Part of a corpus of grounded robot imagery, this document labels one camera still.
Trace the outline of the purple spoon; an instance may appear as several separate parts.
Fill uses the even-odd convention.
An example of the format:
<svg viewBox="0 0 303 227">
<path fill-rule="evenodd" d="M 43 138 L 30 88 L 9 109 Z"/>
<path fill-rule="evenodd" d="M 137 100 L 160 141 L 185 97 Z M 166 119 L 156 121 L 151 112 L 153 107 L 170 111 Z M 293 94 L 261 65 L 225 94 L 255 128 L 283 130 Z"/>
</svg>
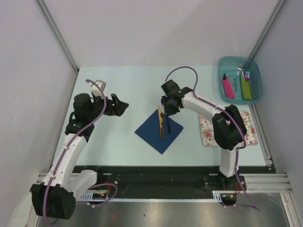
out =
<svg viewBox="0 0 303 227">
<path fill-rule="evenodd" d="M 161 97 L 161 104 L 165 107 L 164 104 L 164 97 Z M 170 124 L 169 124 L 169 116 L 165 113 L 166 116 L 166 121 L 167 121 L 167 126 L 168 126 L 168 133 L 171 133 L 171 128 L 170 128 Z"/>
</svg>

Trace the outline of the gold knife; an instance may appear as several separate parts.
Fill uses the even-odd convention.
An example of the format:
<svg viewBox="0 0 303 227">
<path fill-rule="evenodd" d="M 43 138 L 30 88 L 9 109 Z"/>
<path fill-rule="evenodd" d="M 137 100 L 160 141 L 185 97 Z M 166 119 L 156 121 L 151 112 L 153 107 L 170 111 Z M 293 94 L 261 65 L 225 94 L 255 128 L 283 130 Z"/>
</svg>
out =
<svg viewBox="0 0 303 227">
<path fill-rule="evenodd" d="M 160 138 L 164 138 L 164 128 L 163 128 L 163 117 L 162 117 L 162 111 L 160 106 L 158 106 L 158 118 L 159 118 L 159 125 L 160 125 Z"/>
</svg>

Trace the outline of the dark blue paper napkin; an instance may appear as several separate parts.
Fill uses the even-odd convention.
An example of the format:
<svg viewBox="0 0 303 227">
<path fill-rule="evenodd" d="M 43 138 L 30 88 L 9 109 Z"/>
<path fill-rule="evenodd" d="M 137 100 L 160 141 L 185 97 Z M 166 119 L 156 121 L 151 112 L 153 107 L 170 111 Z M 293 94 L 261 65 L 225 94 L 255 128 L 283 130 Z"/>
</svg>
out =
<svg viewBox="0 0 303 227">
<path fill-rule="evenodd" d="M 166 116 L 162 113 L 164 138 L 160 138 L 160 125 L 158 110 L 155 110 L 147 120 L 135 131 L 135 134 L 153 147 L 160 154 L 163 154 L 174 140 L 183 131 L 183 126 L 169 117 L 171 133 L 168 133 Z"/>
</svg>

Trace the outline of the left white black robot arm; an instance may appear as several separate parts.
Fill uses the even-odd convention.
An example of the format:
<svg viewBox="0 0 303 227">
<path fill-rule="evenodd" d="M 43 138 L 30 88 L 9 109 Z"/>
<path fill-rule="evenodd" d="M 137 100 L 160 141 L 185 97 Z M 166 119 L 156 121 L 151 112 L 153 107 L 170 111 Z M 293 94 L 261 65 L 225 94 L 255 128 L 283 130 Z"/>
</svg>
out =
<svg viewBox="0 0 303 227">
<path fill-rule="evenodd" d="M 78 94 L 74 98 L 74 111 L 69 117 L 63 146 L 54 164 L 41 183 L 31 186 L 32 203 L 37 215 L 48 218 L 70 219 L 76 204 L 86 190 L 114 186 L 106 182 L 98 169 L 84 169 L 73 181 L 70 176 L 82 150 L 94 130 L 94 123 L 102 115 L 121 116 L 129 104 L 103 94 Z"/>
</svg>

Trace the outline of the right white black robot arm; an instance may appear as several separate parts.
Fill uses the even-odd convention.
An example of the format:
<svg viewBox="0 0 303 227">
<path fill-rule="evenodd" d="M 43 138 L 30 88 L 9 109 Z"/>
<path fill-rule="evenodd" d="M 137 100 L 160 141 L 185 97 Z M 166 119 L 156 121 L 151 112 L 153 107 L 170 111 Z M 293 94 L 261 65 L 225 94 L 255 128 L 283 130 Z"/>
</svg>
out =
<svg viewBox="0 0 303 227">
<path fill-rule="evenodd" d="M 246 146 L 247 129 L 238 108 L 235 105 L 219 107 L 198 97 L 191 88 L 180 88 L 173 80 L 164 82 L 161 88 L 165 94 L 161 103 L 166 115 L 174 115 L 185 108 L 212 123 L 214 139 L 221 148 L 218 184 L 224 190 L 231 189 L 239 180 L 239 149 Z"/>
</svg>

